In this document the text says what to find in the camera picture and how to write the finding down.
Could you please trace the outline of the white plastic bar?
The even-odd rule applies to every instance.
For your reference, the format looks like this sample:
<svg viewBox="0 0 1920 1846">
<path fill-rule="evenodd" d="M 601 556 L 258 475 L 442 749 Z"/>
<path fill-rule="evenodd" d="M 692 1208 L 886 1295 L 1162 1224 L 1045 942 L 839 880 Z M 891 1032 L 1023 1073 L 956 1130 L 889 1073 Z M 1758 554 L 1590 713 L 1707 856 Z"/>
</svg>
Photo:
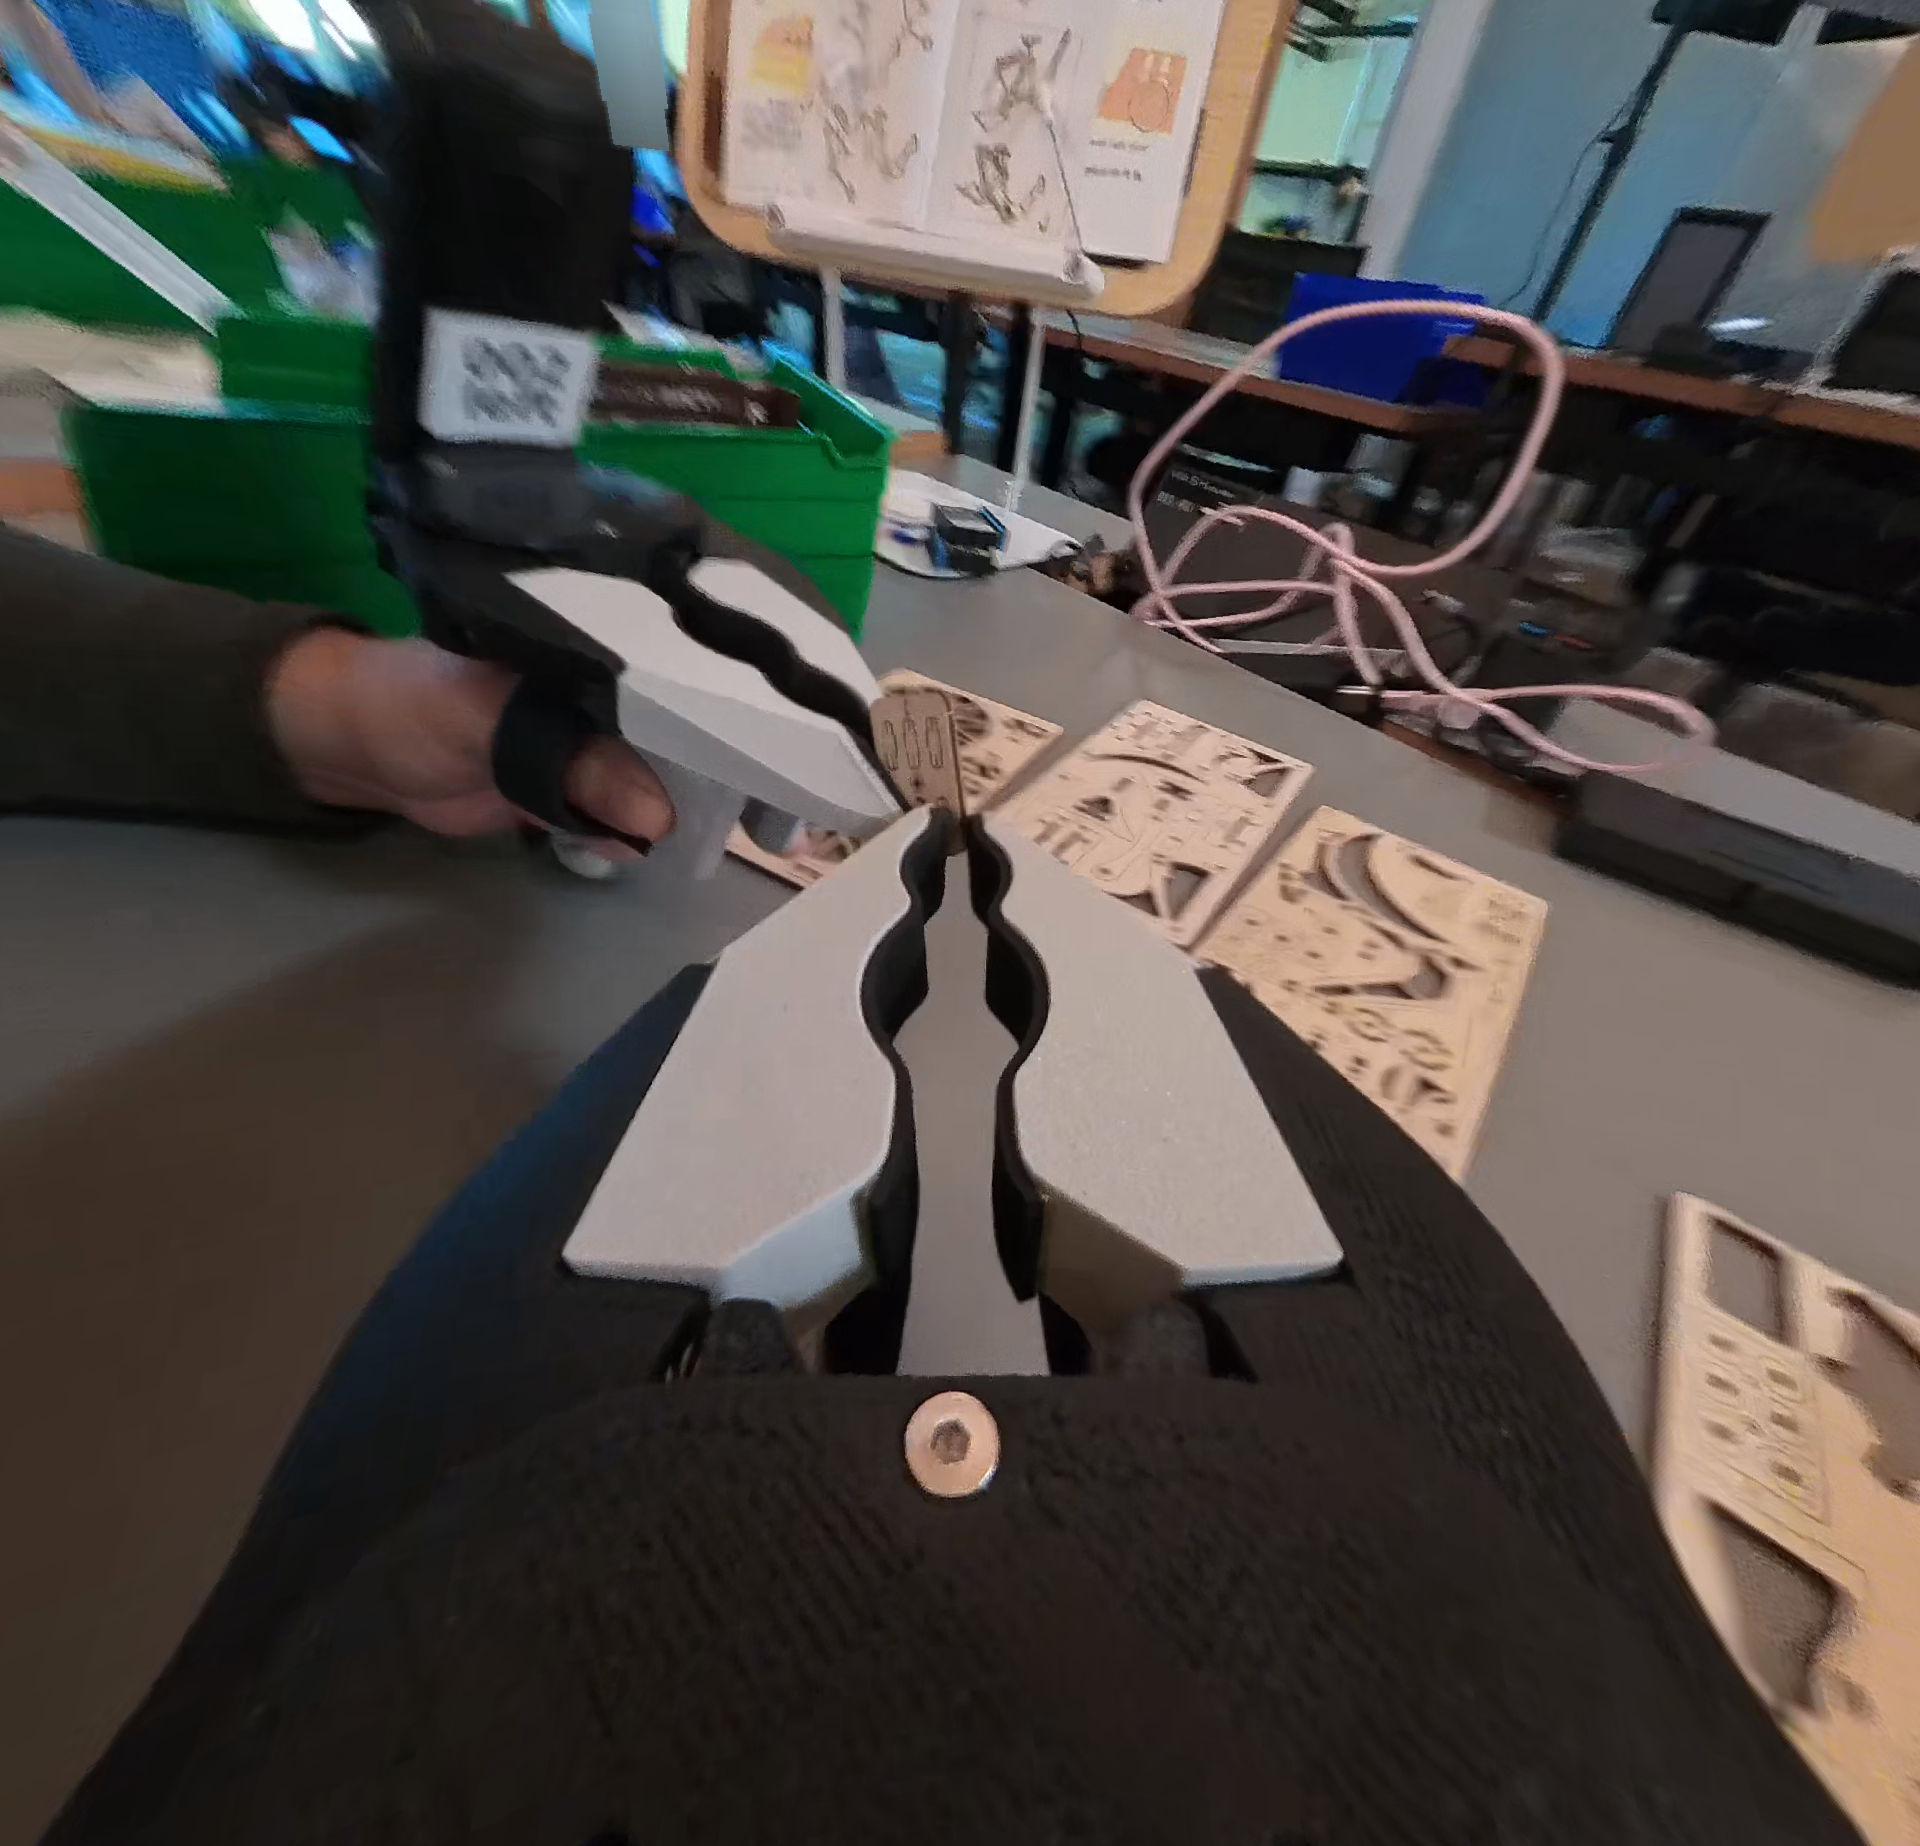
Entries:
<svg viewBox="0 0 1920 1846">
<path fill-rule="evenodd" d="M 10 117 L 2 120 L 2 179 L 197 327 L 212 331 L 237 311 L 233 301 L 202 272 L 112 205 Z"/>
</svg>

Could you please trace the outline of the person's left hand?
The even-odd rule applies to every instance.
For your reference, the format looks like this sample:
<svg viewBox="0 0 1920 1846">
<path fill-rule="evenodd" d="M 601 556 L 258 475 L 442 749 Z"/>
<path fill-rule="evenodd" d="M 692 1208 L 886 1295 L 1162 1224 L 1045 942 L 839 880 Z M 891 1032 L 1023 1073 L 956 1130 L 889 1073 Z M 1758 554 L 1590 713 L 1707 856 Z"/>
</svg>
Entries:
<svg viewBox="0 0 1920 1846">
<path fill-rule="evenodd" d="M 311 628 L 275 660 L 263 704 L 309 801 L 477 837 L 538 825 L 494 779 L 518 684 L 509 668 L 424 639 Z"/>
</svg>

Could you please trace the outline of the blue plastic bin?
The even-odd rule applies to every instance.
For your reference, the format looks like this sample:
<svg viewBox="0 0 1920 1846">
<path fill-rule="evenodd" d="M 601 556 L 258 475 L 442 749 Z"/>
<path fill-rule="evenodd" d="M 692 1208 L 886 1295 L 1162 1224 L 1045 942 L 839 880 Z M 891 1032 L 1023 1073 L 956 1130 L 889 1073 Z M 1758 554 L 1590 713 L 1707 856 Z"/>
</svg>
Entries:
<svg viewBox="0 0 1920 1846">
<path fill-rule="evenodd" d="M 1482 293 L 1434 286 L 1430 280 L 1368 278 L 1355 273 L 1301 272 L 1287 293 L 1286 321 L 1306 321 L 1333 307 L 1372 299 L 1461 299 L 1479 307 Z M 1311 327 L 1276 352 L 1278 378 L 1326 391 L 1408 405 L 1476 405 L 1486 395 L 1486 372 L 1445 357 L 1453 340 L 1472 336 L 1469 318 L 1368 317 Z"/>
</svg>

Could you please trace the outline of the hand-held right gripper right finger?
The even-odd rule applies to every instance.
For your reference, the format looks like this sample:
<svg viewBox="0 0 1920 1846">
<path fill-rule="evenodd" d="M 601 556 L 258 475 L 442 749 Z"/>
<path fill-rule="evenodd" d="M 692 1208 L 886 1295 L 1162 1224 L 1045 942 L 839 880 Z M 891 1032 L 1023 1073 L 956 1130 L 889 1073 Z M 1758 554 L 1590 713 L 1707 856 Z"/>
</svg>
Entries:
<svg viewBox="0 0 1920 1846">
<path fill-rule="evenodd" d="M 1001 1272 L 1051 1373 L 1164 1305 L 1345 1262 L 1217 994 L 1218 975 L 1006 823 L 967 829 L 982 992 L 1012 1058 L 991 1113 Z"/>
</svg>

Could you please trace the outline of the small slotted wooden part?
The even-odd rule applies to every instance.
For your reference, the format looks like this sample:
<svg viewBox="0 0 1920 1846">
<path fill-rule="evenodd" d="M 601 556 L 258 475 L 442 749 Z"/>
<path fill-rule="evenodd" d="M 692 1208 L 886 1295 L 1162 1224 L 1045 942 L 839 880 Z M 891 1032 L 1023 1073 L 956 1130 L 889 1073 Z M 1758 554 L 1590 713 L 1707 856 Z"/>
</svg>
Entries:
<svg viewBox="0 0 1920 1846">
<path fill-rule="evenodd" d="M 869 709 L 869 725 L 877 762 L 904 807 L 964 816 L 960 733 L 945 688 L 923 681 L 884 686 Z"/>
</svg>

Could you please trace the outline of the large green plastic bin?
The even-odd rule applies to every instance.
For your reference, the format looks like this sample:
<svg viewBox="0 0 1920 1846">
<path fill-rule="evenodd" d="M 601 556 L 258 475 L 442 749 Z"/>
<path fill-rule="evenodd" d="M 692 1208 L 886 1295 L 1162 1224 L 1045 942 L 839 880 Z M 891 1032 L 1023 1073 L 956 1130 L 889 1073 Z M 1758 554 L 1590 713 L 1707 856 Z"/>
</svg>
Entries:
<svg viewBox="0 0 1920 1846">
<path fill-rule="evenodd" d="M 798 429 L 585 421 L 582 457 L 681 491 L 791 561 L 863 631 L 893 432 L 856 398 L 773 353 L 804 403 Z M 98 547 L 134 568 L 264 601 L 329 608 L 379 635 L 418 611 L 367 530 L 361 411 L 225 398 L 203 408 L 81 403 L 67 449 Z"/>
</svg>

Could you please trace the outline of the wooden sheet with frame cutouts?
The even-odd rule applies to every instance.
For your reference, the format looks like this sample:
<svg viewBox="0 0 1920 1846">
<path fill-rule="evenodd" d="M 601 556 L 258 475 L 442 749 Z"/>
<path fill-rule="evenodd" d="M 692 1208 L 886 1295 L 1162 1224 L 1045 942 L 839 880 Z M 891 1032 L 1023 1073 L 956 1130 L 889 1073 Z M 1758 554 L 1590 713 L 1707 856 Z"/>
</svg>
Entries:
<svg viewBox="0 0 1920 1846">
<path fill-rule="evenodd" d="M 1311 777 L 1309 759 L 1136 700 L 991 816 L 1196 951 Z"/>
</svg>

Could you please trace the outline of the white paper sheet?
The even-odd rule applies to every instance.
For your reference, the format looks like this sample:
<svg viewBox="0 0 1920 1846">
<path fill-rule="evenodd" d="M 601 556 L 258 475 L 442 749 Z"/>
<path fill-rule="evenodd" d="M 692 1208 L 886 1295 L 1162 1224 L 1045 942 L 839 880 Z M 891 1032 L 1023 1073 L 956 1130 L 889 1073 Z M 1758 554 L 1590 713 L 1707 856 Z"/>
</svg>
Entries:
<svg viewBox="0 0 1920 1846">
<path fill-rule="evenodd" d="M 928 570 L 923 535 L 928 526 L 928 511 L 932 504 L 991 507 L 1006 521 L 1009 528 L 1009 540 L 1001 554 L 1000 570 L 1068 559 L 1085 547 L 1082 540 L 1039 520 L 1033 520 L 1020 510 L 1014 510 L 1012 488 L 978 493 L 964 485 L 937 481 L 923 472 L 893 469 L 877 520 L 873 537 L 877 561 L 891 563 L 903 573 L 921 576 L 928 581 L 978 581 L 978 579 L 935 579 Z"/>
</svg>

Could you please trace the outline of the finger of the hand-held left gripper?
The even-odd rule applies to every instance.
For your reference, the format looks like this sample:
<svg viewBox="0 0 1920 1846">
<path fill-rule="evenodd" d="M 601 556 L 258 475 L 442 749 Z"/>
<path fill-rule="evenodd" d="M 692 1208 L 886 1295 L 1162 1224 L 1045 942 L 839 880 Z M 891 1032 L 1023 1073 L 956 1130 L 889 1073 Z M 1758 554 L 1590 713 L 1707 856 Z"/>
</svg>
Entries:
<svg viewBox="0 0 1920 1846">
<path fill-rule="evenodd" d="M 877 831 L 903 810 L 852 726 L 785 694 L 741 654 L 700 641 L 651 588 L 579 566 L 522 568 L 509 582 L 612 654 L 618 731 L 657 771 L 675 762 L 832 831 Z"/>
<path fill-rule="evenodd" d="M 660 595 L 675 625 L 673 679 L 756 723 L 756 733 L 872 744 L 877 679 L 856 641 L 753 561 L 671 559 Z"/>
</svg>

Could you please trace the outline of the wooden sheet with round holes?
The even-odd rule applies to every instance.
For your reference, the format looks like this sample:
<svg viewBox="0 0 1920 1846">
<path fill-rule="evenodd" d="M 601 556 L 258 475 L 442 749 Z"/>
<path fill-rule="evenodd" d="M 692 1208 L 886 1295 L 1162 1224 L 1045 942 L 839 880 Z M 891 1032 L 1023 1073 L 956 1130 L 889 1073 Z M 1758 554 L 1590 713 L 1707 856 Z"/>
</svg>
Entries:
<svg viewBox="0 0 1920 1846">
<path fill-rule="evenodd" d="M 1741 1674 L 1868 1840 L 1918 1840 L 1916 1312 L 1688 1192 L 1648 1483 Z"/>
</svg>

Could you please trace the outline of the wooden sheet with wheel cutouts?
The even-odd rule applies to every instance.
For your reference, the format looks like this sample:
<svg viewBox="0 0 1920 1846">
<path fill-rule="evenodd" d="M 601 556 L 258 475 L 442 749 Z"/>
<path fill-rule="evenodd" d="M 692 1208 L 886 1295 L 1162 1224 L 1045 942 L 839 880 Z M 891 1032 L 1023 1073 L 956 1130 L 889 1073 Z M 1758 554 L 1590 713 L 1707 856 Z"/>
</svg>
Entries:
<svg viewBox="0 0 1920 1846">
<path fill-rule="evenodd" d="M 923 688 L 948 700 L 956 740 L 956 777 L 964 802 L 973 810 L 991 807 L 1009 796 L 1066 731 L 1029 710 L 984 698 L 948 679 L 932 679 L 917 668 L 893 668 L 882 674 L 878 684 L 889 694 Z M 735 825 L 726 848 L 733 858 L 793 888 L 807 888 L 832 874 L 852 849 L 858 849 L 858 841 L 817 825 L 797 825 L 773 848 L 759 845 L 747 825 Z"/>
</svg>

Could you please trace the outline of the background wooden table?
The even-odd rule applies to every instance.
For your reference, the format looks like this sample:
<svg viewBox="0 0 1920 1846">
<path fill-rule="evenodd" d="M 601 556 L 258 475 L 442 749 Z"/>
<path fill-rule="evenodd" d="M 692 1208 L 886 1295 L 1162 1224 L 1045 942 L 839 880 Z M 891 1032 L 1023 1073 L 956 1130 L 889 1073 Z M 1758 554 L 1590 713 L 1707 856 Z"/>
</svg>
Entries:
<svg viewBox="0 0 1920 1846">
<path fill-rule="evenodd" d="M 1111 362 L 1169 380 L 1209 386 L 1247 353 L 1247 346 L 1158 321 L 1119 321 L 1095 314 L 1068 314 L 1047 307 L 1035 314 L 1051 346 L 1092 362 Z M 1569 390 L 1631 398 L 1667 411 L 1741 417 L 1784 432 L 1811 432 L 1892 450 L 1918 450 L 1918 408 L 1914 400 L 1868 395 L 1797 390 L 1758 380 L 1705 378 L 1626 362 L 1604 352 L 1565 346 L 1562 353 Z M 1241 382 L 1241 391 L 1289 411 L 1334 417 L 1368 432 L 1412 439 L 1439 432 L 1453 408 L 1417 408 L 1360 395 L 1276 378 L 1265 371 Z"/>
</svg>

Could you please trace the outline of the wooden sheet with curved cutouts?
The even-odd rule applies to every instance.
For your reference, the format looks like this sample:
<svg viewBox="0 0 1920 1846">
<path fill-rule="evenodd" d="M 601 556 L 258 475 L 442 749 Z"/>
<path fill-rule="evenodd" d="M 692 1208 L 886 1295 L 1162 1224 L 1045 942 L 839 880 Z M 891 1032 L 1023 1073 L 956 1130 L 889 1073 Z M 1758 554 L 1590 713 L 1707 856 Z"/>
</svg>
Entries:
<svg viewBox="0 0 1920 1846">
<path fill-rule="evenodd" d="M 1197 949 L 1464 1177 L 1548 904 L 1319 807 Z"/>
</svg>

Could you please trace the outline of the white stand frame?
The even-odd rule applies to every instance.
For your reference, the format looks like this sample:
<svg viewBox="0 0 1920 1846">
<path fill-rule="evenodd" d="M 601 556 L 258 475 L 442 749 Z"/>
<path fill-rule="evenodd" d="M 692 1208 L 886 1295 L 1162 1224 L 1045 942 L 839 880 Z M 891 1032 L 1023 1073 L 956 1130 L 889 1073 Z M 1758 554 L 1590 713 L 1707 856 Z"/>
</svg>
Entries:
<svg viewBox="0 0 1920 1846">
<path fill-rule="evenodd" d="M 1027 480 L 1045 488 L 1060 484 L 1073 439 L 1073 408 L 1066 411 L 1068 417 L 1060 417 L 1055 408 L 1045 405 L 1051 362 L 1045 307 L 1026 299 L 932 288 L 901 273 L 825 268 L 814 273 L 814 280 L 817 297 L 807 307 L 813 353 L 819 371 L 830 369 L 832 336 L 844 336 L 852 325 L 877 332 L 891 331 L 941 346 L 941 428 L 950 450 L 962 444 L 975 357 L 984 349 L 989 332 L 1000 332 L 1001 366 L 991 463 L 1003 472 L 1023 469 Z"/>
</svg>

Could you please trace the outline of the person's left forearm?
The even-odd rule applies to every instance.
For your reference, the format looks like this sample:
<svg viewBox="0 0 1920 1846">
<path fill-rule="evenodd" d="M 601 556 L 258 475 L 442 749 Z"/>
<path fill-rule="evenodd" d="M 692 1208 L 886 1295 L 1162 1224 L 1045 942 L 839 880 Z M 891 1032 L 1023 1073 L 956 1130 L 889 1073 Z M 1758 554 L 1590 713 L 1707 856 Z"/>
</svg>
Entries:
<svg viewBox="0 0 1920 1846">
<path fill-rule="evenodd" d="M 321 608 L 258 601 L 2 533 L 2 812 L 356 831 L 282 756 L 268 684 Z"/>
</svg>

